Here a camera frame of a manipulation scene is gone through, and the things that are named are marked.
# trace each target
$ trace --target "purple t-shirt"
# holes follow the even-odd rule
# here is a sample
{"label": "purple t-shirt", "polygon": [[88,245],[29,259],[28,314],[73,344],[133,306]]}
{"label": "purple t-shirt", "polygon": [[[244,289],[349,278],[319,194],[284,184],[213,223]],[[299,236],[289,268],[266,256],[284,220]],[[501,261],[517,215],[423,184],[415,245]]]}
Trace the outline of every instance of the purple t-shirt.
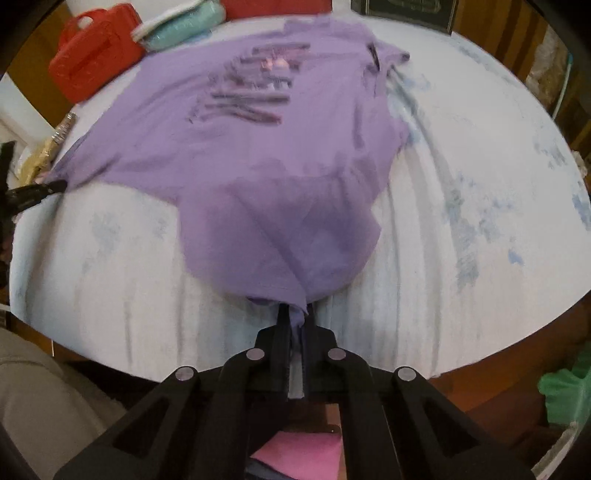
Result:
{"label": "purple t-shirt", "polygon": [[407,59],[330,17],[147,57],[51,178],[174,203],[197,278],[305,310],[349,283],[378,240],[371,205],[408,136],[385,82]]}

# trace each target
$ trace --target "black picture frame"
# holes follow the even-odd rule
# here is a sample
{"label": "black picture frame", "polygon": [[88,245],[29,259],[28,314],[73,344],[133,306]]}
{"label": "black picture frame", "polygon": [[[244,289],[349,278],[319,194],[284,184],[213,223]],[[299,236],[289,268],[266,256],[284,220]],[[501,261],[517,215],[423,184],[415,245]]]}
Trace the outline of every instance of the black picture frame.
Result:
{"label": "black picture frame", "polygon": [[384,17],[452,33],[458,0],[351,0],[361,15]]}

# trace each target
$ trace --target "teal folded towel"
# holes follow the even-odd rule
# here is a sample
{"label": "teal folded towel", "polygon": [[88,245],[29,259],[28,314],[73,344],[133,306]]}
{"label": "teal folded towel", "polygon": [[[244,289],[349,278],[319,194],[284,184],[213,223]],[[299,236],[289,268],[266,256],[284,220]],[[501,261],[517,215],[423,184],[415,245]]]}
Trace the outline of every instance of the teal folded towel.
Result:
{"label": "teal folded towel", "polygon": [[147,51],[165,50],[195,35],[206,33],[225,19],[224,7],[208,0],[194,10],[168,20],[139,42]]}

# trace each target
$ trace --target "white bedsheet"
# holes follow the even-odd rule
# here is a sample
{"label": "white bedsheet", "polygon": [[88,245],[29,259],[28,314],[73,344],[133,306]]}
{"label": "white bedsheet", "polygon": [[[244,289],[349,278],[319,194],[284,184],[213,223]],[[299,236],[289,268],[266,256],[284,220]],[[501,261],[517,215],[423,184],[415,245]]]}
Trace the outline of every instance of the white bedsheet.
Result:
{"label": "white bedsheet", "polygon": [[[589,291],[591,206],[560,132],[495,59],[456,34],[343,16],[411,53],[394,76],[391,108],[410,123],[412,141],[374,204],[382,234],[373,256],[317,304],[317,317],[370,364],[430,377],[518,342]],[[282,22],[225,24],[207,41]],[[64,150],[136,71],[76,107]],[[17,226],[12,311],[141,377],[221,365],[275,311],[188,274],[177,231],[174,206],[126,187],[92,183],[51,197]]]}

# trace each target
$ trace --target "beige fabric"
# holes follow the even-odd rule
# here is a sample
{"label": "beige fabric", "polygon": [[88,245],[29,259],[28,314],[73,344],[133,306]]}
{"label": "beige fabric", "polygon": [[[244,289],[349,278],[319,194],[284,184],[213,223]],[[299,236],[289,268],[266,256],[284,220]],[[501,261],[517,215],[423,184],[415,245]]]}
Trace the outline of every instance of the beige fabric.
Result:
{"label": "beige fabric", "polygon": [[41,480],[124,413],[78,372],[0,329],[0,421]]}

